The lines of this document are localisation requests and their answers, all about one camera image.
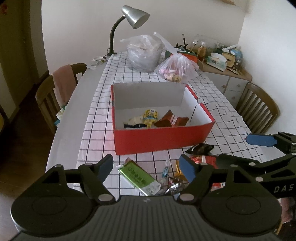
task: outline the yellow snack package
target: yellow snack package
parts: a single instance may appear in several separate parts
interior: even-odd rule
[[[146,110],[145,114],[143,115],[144,124],[147,125],[147,128],[150,128],[151,125],[157,121],[157,111],[154,109]]]

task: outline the dining table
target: dining table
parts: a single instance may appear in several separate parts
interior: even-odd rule
[[[159,63],[164,61],[164,53]],[[212,155],[221,153],[266,161],[260,146],[250,145],[246,136],[251,133],[242,117],[225,96],[215,87],[206,73],[197,70],[198,77],[189,81],[189,87],[215,119],[215,124],[205,140],[214,145]],[[169,176],[176,174],[176,160],[189,147],[172,150],[134,153],[118,156],[115,153],[112,126],[111,85],[130,82],[165,82],[158,73],[143,73],[131,68],[127,52],[112,55],[95,70],[88,69],[78,82],[57,128],[50,150],[46,170],[56,164],[74,169],[85,163],[97,163],[107,154],[113,156],[114,165],[104,181],[104,186],[116,199],[120,195],[142,195],[123,176],[118,167],[127,158],[134,160],[155,180],[161,179],[165,162],[171,161]],[[72,188],[81,190],[78,183]]]

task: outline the black round disc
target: black round disc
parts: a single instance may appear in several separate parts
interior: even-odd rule
[[[217,228],[239,235],[254,235],[274,228],[281,217],[277,199],[252,196],[242,190],[227,192],[218,189],[208,193],[201,201],[204,217]]]
[[[26,190],[12,204],[11,216],[20,231],[59,236],[80,227],[91,215],[91,201],[83,193],[59,184],[41,186]]]

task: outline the clear plastic bag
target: clear plastic bag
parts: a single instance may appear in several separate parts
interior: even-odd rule
[[[128,58],[131,69],[141,72],[153,72],[160,59],[163,44],[149,35],[134,36],[122,39],[127,45]]]
[[[196,69],[197,63],[188,59],[186,56],[177,53],[177,50],[159,33],[154,33],[164,44],[165,49],[173,55],[163,61],[154,71],[171,82],[187,83],[189,80],[198,77]]]

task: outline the wall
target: wall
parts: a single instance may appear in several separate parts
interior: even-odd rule
[[[11,117],[12,113],[16,109],[16,105],[10,95],[9,89],[4,79],[1,65],[0,65],[0,105],[2,106],[8,118]]]
[[[114,50],[124,50],[120,39],[157,31],[173,45],[201,34],[225,44],[236,44],[244,8],[218,0],[42,0],[42,28],[49,72],[65,64],[90,62],[109,47],[110,31],[123,5],[144,10],[148,21],[133,30],[125,20],[117,27]]]
[[[250,0],[239,44],[253,83],[280,109],[269,133],[296,134],[295,30],[296,9],[287,0]]]
[[[41,23],[41,0],[30,0],[30,26],[37,71],[41,77],[47,71]]]

